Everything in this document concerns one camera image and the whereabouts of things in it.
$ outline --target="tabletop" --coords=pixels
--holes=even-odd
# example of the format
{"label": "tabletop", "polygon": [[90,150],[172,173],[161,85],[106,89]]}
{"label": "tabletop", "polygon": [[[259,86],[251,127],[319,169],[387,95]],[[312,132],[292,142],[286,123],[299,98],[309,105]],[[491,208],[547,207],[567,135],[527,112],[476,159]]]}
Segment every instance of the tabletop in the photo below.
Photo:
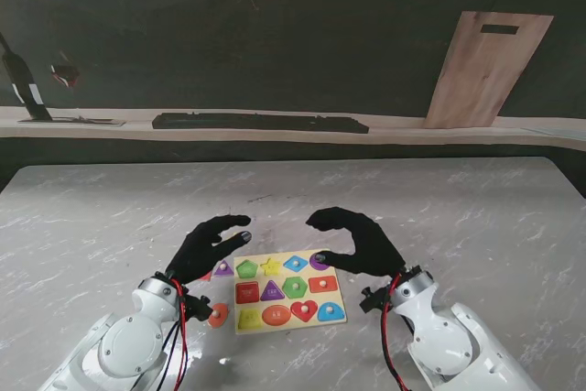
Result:
{"label": "tabletop", "polygon": [[[538,157],[23,168],[0,194],[0,383],[37,389],[96,320],[131,312],[137,284],[215,215],[252,217],[253,240],[235,255],[351,251],[345,231],[305,224],[329,206],[379,222],[433,274],[438,299],[475,310],[544,390],[586,387],[586,203]],[[386,280],[338,277],[344,324],[236,336],[233,313],[217,330],[190,321],[182,389],[396,389],[379,315],[358,306]],[[229,277],[190,291],[233,304]],[[427,389],[397,316],[388,331],[407,384]]]}

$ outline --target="dark wall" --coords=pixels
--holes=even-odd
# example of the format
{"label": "dark wall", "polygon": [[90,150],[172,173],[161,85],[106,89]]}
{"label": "dark wall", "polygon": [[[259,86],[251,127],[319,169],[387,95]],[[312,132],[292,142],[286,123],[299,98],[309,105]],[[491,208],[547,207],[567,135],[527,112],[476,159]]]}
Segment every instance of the dark wall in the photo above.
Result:
{"label": "dark wall", "polygon": [[[501,115],[586,118],[584,0],[0,0],[48,106],[425,116],[462,10],[554,15]],[[67,90],[51,63],[81,77]],[[0,76],[0,105],[19,105]]]}

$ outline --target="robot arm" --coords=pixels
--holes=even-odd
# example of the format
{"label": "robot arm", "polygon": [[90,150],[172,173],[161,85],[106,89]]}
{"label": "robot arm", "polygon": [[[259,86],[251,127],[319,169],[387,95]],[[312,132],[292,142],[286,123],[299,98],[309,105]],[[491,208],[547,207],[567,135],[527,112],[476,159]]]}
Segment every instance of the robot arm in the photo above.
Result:
{"label": "robot arm", "polygon": [[195,317],[203,321],[212,314],[209,299],[187,295],[186,288],[180,299],[171,279],[184,285],[210,272],[218,261],[252,238],[250,233],[242,232],[222,242],[219,233],[249,223],[248,217],[232,215],[201,223],[188,234],[166,274],[156,273],[133,291],[135,312],[122,318],[109,314],[93,324],[38,391],[105,391],[82,368],[84,358],[96,346],[98,363],[107,376],[135,377],[132,390],[149,389],[167,361],[162,324],[179,319],[180,301],[185,301],[186,320]]}
{"label": "robot arm", "polygon": [[[361,307],[364,312],[380,309],[383,318],[384,310],[392,307],[403,318],[413,334],[409,354],[429,388],[437,391],[539,391],[472,310],[462,304],[450,308],[434,306],[438,283],[418,266],[407,270],[405,260],[374,221],[360,213],[328,208],[315,212],[307,223],[320,231],[344,228],[352,233],[355,254],[324,251],[317,255],[322,263],[352,273],[389,275],[396,280],[396,284],[379,288],[375,293],[370,288],[363,290],[366,298]],[[391,364],[389,368],[395,375]],[[401,387],[402,379],[398,375],[396,378]]]}
{"label": "robot arm", "polygon": [[418,267],[391,295],[397,315],[413,330],[408,351],[429,387],[438,391],[538,391],[505,347],[468,307],[434,308],[438,289]]}

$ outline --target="black robotic glove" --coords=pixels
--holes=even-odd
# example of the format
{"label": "black robotic glove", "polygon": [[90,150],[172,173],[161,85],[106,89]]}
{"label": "black robotic glove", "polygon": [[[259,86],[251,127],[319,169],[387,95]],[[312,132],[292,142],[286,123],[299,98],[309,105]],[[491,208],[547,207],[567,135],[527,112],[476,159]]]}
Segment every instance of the black robotic glove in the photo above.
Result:
{"label": "black robotic glove", "polygon": [[321,263],[353,274],[394,276],[405,267],[405,260],[385,233],[372,219],[359,212],[334,207],[311,214],[306,224],[320,231],[347,229],[352,233],[354,255],[322,251],[316,255]]}
{"label": "black robotic glove", "polygon": [[250,224],[250,217],[246,215],[223,215],[198,224],[187,234],[165,273],[172,274],[181,284],[188,284],[203,277],[216,263],[250,242],[252,238],[248,231],[244,231],[222,242],[220,233],[233,226],[247,224]]}

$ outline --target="purple triangle puzzle piece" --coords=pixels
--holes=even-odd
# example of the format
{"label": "purple triangle puzzle piece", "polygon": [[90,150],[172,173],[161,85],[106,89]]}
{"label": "purple triangle puzzle piece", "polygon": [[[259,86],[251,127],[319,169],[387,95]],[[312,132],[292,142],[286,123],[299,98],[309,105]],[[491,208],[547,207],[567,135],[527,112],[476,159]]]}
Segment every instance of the purple triangle puzzle piece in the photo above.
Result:
{"label": "purple triangle puzzle piece", "polygon": [[265,291],[263,295],[260,297],[261,301],[274,301],[276,299],[284,299],[285,294],[281,292],[281,289],[275,284],[275,281],[270,280],[268,284],[266,284]]}
{"label": "purple triangle puzzle piece", "polygon": [[230,267],[226,260],[223,260],[216,271],[213,273],[215,277],[232,277],[234,275],[234,271]]}

